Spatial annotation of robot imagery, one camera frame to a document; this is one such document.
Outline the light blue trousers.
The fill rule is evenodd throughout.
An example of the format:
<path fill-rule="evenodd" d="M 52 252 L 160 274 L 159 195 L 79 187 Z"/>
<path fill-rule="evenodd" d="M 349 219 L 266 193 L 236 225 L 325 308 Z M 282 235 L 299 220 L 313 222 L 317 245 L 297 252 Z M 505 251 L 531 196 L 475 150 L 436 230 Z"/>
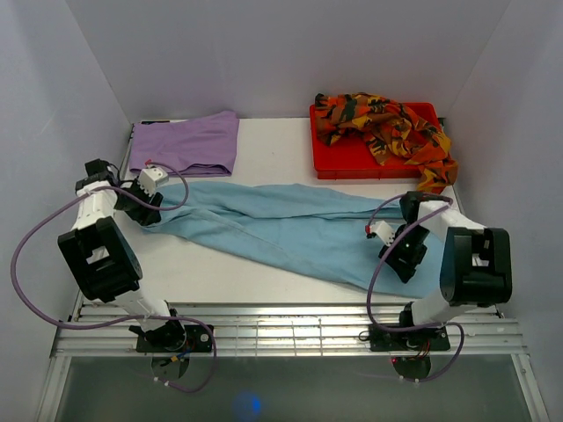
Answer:
<path fill-rule="evenodd" d="M 375 275 L 383 245 L 366 237 L 365 225 L 372 215 L 402 217 L 396 202 L 378 210 L 380 199 L 300 184 L 197 181 L 159 192 L 166 210 L 148 232 L 362 290 Z"/>

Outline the orange camouflage trousers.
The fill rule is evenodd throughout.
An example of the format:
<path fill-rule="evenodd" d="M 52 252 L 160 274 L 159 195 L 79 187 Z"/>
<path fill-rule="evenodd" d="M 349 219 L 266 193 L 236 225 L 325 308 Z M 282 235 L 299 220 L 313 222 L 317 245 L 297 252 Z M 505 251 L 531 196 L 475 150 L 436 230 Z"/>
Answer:
<path fill-rule="evenodd" d="M 429 103 L 400 103 L 364 92 L 329 96 L 316 105 L 318 138 L 334 146 L 343 135 L 362 137 L 379 165 L 391 156 L 416 165 L 417 189 L 441 193 L 457 180 L 458 163 L 451 139 L 443 132 Z"/>

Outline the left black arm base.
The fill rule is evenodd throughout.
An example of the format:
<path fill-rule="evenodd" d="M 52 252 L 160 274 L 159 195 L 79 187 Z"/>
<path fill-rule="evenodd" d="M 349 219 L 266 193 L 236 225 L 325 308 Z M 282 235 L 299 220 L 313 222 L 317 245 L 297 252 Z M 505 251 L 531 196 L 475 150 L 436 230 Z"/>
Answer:
<path fill-rule="evenodd" d="M 130 325 L 128 330 L 137 336 L 135 350 L 153 355 L 150 367 L 159 380 L 179 380 L 186 374 L 192 354 L 211 353 L 213 349 L 210 336 L 214 332 L 213 325 L 206 330 L 198 324 L 182 325 L 179 321 L 167 321 L 151 331 L 134 325 Z"/>

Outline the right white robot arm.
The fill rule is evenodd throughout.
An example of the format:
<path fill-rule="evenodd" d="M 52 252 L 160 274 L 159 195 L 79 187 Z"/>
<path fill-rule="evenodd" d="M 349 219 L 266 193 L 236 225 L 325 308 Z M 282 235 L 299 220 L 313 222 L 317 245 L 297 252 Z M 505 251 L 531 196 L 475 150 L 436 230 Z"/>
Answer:
<path fill-rule="evenodd" d="M 406 305 L 396 326 L 372 325 L 397 333 L 399 343 L 417 349 L 450 320 L 476 308 L 509 302 L 513 293 L 510 237 L 505 229 L 489 228 L 468 219 L 451 206 L 446 196 L 410 191 L 394 198 L 404 220 L 393 229 L 369 219 L 368 238 L 383 243 L 378 266 L 389 266 L 401 281 L 416 273 L 428 250 L 428 235 L 443 243 L 439 284 L 426 297 Z"/>

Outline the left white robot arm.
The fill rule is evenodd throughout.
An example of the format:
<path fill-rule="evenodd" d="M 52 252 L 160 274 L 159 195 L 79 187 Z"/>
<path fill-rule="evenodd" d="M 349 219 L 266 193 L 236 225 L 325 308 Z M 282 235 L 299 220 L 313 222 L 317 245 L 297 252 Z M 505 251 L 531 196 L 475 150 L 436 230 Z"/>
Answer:
<path fill-rule="evenodd" d="M 77 219 L 71 230 L 58 236 L 59 249 L 86 299 L 112 303 L 138 321 L 131 331 L 158 350 L 176 352 L 187 344 L 186 329 L 166 301 L 147 294 L 141 265 L 122 234 L 114 215 L 124 212 L 141 226 L 161 221 L 164 196 L 157 189 L 168 173 L 150 164 L 128 182 L 122 193 L 115 168 L 95 159 L 84 165 L 86 177 L 76 182 Z"/>

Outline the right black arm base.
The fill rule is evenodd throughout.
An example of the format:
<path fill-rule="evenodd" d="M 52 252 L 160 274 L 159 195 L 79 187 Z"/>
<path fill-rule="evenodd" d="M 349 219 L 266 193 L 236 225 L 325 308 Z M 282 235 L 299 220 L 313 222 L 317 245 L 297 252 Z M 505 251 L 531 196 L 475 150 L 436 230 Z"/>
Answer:
<path fill-rule="evenodd" d="M 426 381 L 432 368 L 431 352 L 448 352 L 450 340 L 445 328 L 416 331 L 384 331 L 371 324 L 358 335 L 369 344 L 371 352 L 391 353 L 391 364 L 397 374 L 412 382 Z"/>

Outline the folded purple trousers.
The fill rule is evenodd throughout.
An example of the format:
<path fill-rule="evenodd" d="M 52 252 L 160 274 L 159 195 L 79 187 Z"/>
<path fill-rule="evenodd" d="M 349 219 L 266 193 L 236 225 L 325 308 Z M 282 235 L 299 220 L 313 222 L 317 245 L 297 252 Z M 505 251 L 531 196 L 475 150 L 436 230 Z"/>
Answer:
<path fill-rule="evenodd" d="M 239 118 L 225 111 L 182 121 L 134 124 L 128 167 L 168 164 L 186 177 L 230 176 L 238 151 Z"/>

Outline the red plastic tray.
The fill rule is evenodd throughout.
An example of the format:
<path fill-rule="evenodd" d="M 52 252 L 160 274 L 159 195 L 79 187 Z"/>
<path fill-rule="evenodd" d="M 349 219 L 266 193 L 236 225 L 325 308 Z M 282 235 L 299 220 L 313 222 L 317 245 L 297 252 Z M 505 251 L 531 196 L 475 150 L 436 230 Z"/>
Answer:
<path fill-rule="evenodd" d="M 343 135 L 334 146 L 326 145 L 318 138 L 316 105 L 322 98 L 315 97 L 310 106 L 312 162 L 319 179 L 368 179 L 368 178 L 418 178 L 419 168 L 407 165 L 403 158 L 391 156 L 379 165 L 362 137 L 356 132 Z"/>

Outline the aluminium rail frame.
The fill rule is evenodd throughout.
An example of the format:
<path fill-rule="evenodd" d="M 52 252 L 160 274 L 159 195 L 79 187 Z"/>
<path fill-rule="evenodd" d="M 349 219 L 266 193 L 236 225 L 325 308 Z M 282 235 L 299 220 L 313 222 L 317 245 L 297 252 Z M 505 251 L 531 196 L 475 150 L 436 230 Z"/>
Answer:
<path fill-rule="evenodd" d="M 309 118 L 242 119 L 236 170 L 231 178 L 202 178 L 241 185 L 300 183 L 347 194 L 388 198 L 414 188 L 410 179 L 319 180 L 312 167 Z M 191 244 L 176 236 L 144 232 L 126 216 L 117 222 L 140 259 L 147 291 L 172 301 L 179 313 L 215 324 L 220 358 L 390 358 L 372 353 L 357 335 L 367 329 L 366 294 Z M 498 308 L 470 310 L 453 321 L 463 326 L 465 356 L 508 356 L 532 421 L 555 421 L 545 407 L 530 363 L 529 347 L 515 318 Z M 72 322 L 105 323 L 123 317 L 117 305 L 78 295 Z M 141 357 L 125 323 L 55 335 L 54 359 Z"/>

